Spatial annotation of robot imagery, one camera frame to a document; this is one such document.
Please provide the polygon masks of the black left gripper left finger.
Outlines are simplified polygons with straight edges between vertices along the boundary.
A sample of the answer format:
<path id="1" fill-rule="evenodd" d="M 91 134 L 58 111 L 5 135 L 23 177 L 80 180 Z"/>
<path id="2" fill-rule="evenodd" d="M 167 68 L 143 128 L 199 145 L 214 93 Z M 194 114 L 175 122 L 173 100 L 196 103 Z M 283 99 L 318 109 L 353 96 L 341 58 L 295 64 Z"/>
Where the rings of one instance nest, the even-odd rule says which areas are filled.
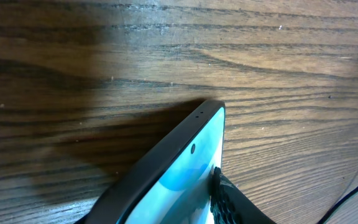
<path id="1" fill-rule="evenodd" d="M 79 220 L 74 222 L 74 224 L 85 224 L 86 217 L 87 217 L 87 215 L 83 216 L 82 218 L 80 218 Z"/>

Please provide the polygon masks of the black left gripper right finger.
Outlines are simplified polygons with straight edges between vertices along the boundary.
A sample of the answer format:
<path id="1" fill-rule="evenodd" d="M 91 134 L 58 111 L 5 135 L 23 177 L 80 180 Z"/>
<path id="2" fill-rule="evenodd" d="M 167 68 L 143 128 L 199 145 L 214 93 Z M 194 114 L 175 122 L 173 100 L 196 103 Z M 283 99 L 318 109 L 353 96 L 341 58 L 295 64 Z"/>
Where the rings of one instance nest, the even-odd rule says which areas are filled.
<path id="1" fill-rule="evenodd" d="M 215 167 L 209 188 L 216 224 L 275 224 Z"/>

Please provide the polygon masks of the blue Samsung Galaxy smartphone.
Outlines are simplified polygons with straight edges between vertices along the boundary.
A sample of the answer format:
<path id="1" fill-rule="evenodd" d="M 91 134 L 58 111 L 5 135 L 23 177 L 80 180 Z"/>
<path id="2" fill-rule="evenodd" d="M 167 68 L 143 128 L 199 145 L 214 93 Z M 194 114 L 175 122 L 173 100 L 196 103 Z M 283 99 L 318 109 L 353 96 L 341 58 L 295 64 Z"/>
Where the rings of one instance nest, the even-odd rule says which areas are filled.
<path id="1" fill-rule="evenodd" d="M 206 224 L 223 153 L 225 104 L 207 100 L 97 199 L 85 224 Z"/>

